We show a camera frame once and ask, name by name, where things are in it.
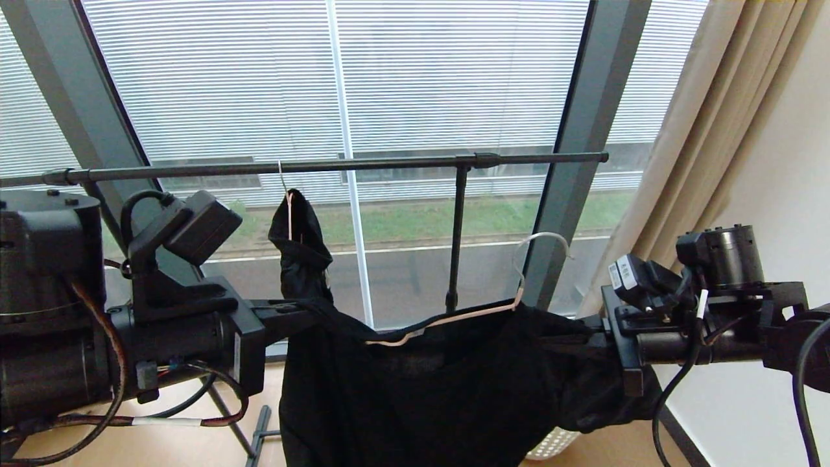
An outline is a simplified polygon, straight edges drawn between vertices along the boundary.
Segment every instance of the hanger hook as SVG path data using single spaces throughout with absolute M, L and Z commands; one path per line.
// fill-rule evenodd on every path
M 521 272 L 521 268 L 519 268 L 519 264 L 516 262 L 516 254 L 519 252 L 519 249 L 522 246 L 529 243 L 531 240 L 535 240 L 539 237 L 553 237 L 553 238 L 556 238 L 564 246 L 565 256 L 568 257 L 568 258 L 571 258 L 571 259 L 575 259 L 574 256 L 570 252 L 570 245 L 568 245 L 568 240 L 565 237 L 563 237 L 562 235 L 560 235 L 556 232 L 537 232 L 537 233 L 534 233 L 533 235 L 529 235 L 524 240 L 522 240 L 522 241 L 520 241 L 516 244 L 516 248 L 515 248 L 515 250 L 513 250 L 513 254 L 511 255 L 512 258 L 510 259 L 510 261 L 513 263 L 513 269 L 515 269 L 515 271 L 519 274 L 519 287 L 520 288 L 525 286 L 525 275 L 524 275 L 524 273 Z
M 280 169 L 280 181 L 282 182 L 282 189 L 288 193 L 288 185 L 286 185 L 286 177 L 282 174 L 282 160 L 276 160 L 276 166 Z

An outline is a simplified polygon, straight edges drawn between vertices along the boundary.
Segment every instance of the wooden floor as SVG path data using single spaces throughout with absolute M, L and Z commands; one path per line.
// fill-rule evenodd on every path
M 251 399 L 251 408 L 240 423 L 242 430 L 250 435 L 256 425 L 260 407 L 270 404 L 275 409 L 268 428 L 279 427 L 276 403 L 282 387 L 282 365 L 269 366 L 266 370 L 265 390 Z M 188 381 L 162 390 L 158 401 L 138 405 L 134 401 L 122 405 L 121 414 L 148 415 L 178 404 L 199 387 L 197 381 Z M 237 405 L 233 394 L 227 388 L 221 389 L 222 397 L 231 410 Z M 203 397 L 196 405 L 181 416 L 216 416 L 217 410 L 210 398 Z M 89 428 L 72 427 L 34 435 L 18 451 L 19 457 L 48 455 L 73 445 Z M 667 434 L 663 434 L 664 447 L 671 465 L 689 465 Z M 119 466 L 160 467 L 168 465 L 227 466 L 244 465 L 246 456 L 228 428 L 198 428 L 185 426 L 134 426 L 109 428 L 91 445 L 79 454 L 55 465 L 61 466 Z M 282 446 L 278 438 L 268 439 L 262 450 L 260 466 L 286 465 Z M 563 453 L 546 461 L 526 461 L 526 467 L 608 467 L 632 465 L 659 467 L 654 453 L 652 436 L 647 422 L 625 426 L 608 427 L 590 435 L 581 435 Z

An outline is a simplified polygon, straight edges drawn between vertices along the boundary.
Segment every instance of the white basket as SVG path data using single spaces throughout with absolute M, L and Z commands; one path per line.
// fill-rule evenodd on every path
M 554 428 L 547 436 L 539 443 L 538 446 L 525 456 L 529 460 L 546 460 L 559 454 L 571 443 L 576 440 L 579 433 L 577 431 L 567 431 L 561 428 Z

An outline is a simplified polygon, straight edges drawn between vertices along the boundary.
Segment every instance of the white vertical pole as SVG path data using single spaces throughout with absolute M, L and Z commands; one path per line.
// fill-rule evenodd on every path
M 343 152 L 346 159 L 354 159 L 352 153 L 352 134 L 349 129 L 349 104 L 346 101 L 346 89 L 343 79 L 343 62 L 340 59 L 340 38 L 337 32 L 337 12 L 334 0 L 326 0 L 325 9 L 329 15 L 329 35 L 331 40 L 331 57 L 334 62 L 334 82 L 337 85 L 337 102 L 340 109 L 340 128 L 343 131 Z M 358 273 L 360 274 L 360 293 L 364 302 L 364 321 L 374 328 L 372 314 L 372 295 L 369 292 L 369 270 L 366 267 L 366 247 L 363 238 L 363 223 L 360 220 L 360 202 L 358 200 L 358 182 L 354 170 L 346 171 L 349 184 L 349 203 L 352 208 L 352 226 L 354 243 L 358 254 Z

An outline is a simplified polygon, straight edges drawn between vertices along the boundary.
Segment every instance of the beige curtain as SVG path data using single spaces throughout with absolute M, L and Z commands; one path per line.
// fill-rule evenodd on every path
M 714 0 L 706 9 L 640 189 L 611 237 L 579 316 L 602 306 L 606 266 L 634 253 L 676 261 L 678 235 L 708 227 L 712 196 L 755 116 L 806 0 Z

